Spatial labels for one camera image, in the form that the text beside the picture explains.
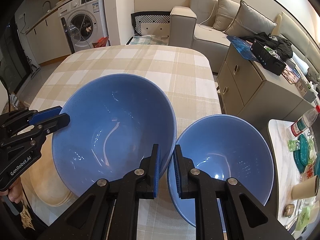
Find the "person's left hand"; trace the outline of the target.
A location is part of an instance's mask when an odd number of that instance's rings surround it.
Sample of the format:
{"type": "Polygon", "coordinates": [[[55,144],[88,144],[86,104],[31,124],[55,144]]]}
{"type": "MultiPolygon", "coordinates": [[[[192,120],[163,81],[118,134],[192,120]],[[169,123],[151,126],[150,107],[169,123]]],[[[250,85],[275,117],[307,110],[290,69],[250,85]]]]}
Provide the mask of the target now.
{"type": "Polygon", "coordinates": [[[23,198],[21,178],[18,177],[8,190],[1,191],[0,196],[7,196],[11,202],[19,203],[23,198]]]}

